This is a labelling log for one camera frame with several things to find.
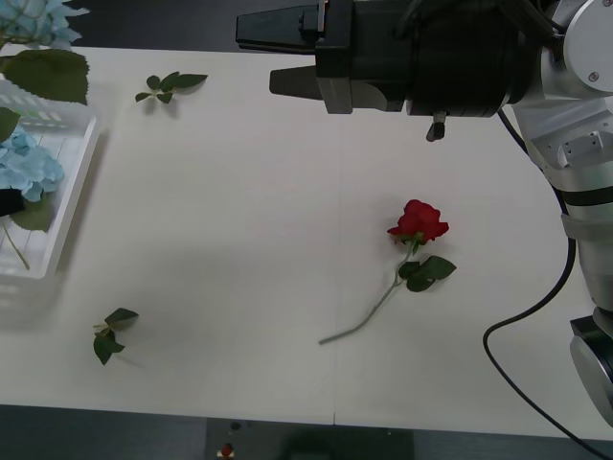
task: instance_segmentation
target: white plastic basket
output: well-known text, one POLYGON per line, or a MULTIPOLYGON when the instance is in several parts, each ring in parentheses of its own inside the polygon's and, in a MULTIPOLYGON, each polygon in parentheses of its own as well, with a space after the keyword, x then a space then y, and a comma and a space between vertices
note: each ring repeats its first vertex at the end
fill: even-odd
POLYGON ((52 194, 55 218, 49 232, 26 231, 9 217, 0 218, 30 264, 30 270, 26 269, 0 227, 0 299, 6 299, 7 295, 27 295, 53 277, 100 123, 96 113, 85 105, 43 100, 7 80, 0 80, 0 106, 19 113, 20 125, 40 146, 49 149, 64 169, 64 178, 52 194))

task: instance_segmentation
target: red rose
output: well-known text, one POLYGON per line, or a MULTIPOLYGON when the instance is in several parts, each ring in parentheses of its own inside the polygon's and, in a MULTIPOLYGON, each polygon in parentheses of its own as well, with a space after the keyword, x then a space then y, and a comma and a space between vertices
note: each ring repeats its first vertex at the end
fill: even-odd
POLYGON ((417 235, 419 241, 426 244, 448 231, 449 224, 441 222, 441 211, 427 203, 412 199, 405 206, 404 216, 398 220, 398 226, 390 228, 387 233, 401 242, 413 240, 417 235))

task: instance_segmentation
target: flower stem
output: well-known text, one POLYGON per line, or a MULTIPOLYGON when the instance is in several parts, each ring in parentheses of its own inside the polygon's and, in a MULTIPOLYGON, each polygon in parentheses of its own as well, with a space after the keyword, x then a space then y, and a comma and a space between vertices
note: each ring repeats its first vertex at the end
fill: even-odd
POLYGON ((4 223, 2 224, 2 228, 4 228, 4 233, 7 234, 7 238, 9 239, 9 243, 11 244, 12 248, 17 253, 17 256, 19 256, 19 259, 21 259, 21 262, 26 267, 26 269, 29 270, 30 269, 30 264, 28 264, 28 261, 26 260, 26 258, 23 256, 21 251, 15 245, 14 241, 11 238, 11 235, 9 235, 9 230, 7 230, 7 226, 4 223))
POLYGON ((368 313, 368 316, 366 316, 366 318, 364 318, 364 320, 360 324, 355 326, 354 328, 351 328, 348 331, 344 331, 343 333, 338 333, 336 335, 333 335, 332 337, 328 337, 328 338, 325 338, 323 340, 320 340, 319 341, 320 345, 326 345, 327 343, 330 343, 330 342, 333 342, 335 340, 338 340, 339 338, 343 338, 343 337, 346 337, 348 335, 355 334, 359 330, 361 330, 364 326, 366 326, 371 319, 373 319, 373 316, 375 316, 375 313, 381 308, 381 306, 385 303, 385 301, 392 294, 392 292, 394 292, 394 289, 398 288, 399 286, 402 286, 403 280, 399 279, 400 277, 398 275, 398 272, 400 271, 400 268, 404 265, 404 263, 409 260, 409 257, 411 257, 411 255, 414 254, 414 251, 415 251, 416 247, 419 247, 419 243, 418 242, 414 243, 409 248, 409 251, 406 253, 406 256, 404 257, 404 260, 400 263, 400 265, 396 269, 396 276, 394 277, 394 282, 392 283, 390 288, 387 289, 385 294, 383 294, 383 297, 381 297, 381 300, 379 300, 376 303, 376 305, 373 307, 371 312, 368 313))

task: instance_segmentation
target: white table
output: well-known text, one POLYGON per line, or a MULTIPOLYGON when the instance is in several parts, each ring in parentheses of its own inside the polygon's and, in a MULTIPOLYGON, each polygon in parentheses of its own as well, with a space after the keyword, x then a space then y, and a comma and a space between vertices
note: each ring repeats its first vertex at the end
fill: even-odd
MULTIPOLYGON (((0 311, 0 403, 365 426, 559 435, 481 349, 488 325, 554 284, 565 239, 553 194, 497 120, 429 121, 268 93, 309 57, 80 50, 103 136, 60 266, 57 299, 0 311), (151 74, 207 73, 170 107, 136 104, 151 74), (427 250, 459 270, 398 292, 385 231, 410 198, 451 231, 427 250), (141 314, 102 367, 91 325, 141 314)), ((536 317, 492 340, 527 391, 578 435, 613 439, 580 385, 568 321, 577 271, 536 317)))

